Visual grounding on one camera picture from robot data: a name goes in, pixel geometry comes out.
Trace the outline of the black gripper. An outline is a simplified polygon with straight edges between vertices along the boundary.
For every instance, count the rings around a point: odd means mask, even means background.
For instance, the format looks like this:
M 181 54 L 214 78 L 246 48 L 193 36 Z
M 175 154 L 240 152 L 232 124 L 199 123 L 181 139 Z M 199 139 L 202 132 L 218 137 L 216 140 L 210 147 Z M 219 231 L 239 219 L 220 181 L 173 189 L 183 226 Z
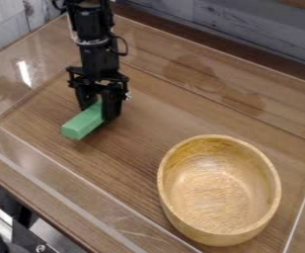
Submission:
M 68 66 L 68 87 L 75 91 L 77 105 L 84 111 L 101 97 L 101 119 L 109 122 L 120 116 L 121 102 L 128 93 L 128 77 L 120 73 L 116 41 L 77 41 L 80 65 Z

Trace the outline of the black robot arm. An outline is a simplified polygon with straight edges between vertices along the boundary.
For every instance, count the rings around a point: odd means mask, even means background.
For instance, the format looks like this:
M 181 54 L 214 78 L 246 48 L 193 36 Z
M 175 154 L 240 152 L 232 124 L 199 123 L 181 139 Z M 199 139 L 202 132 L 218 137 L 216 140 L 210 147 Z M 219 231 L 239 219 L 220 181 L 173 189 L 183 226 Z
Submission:
M 108 122 L 120 116 L 128 99 L 129 78 L 120 72 L 120 57 L 128 54 L 125 40 L 112 32 L 113 13 L 109 0 L 63 0 L 52 6 L 68 18 L 73 43 L 79 49 L 79 66 L 68 66 L 68 87 L 85 111 L 100 102 L 100 116 Z

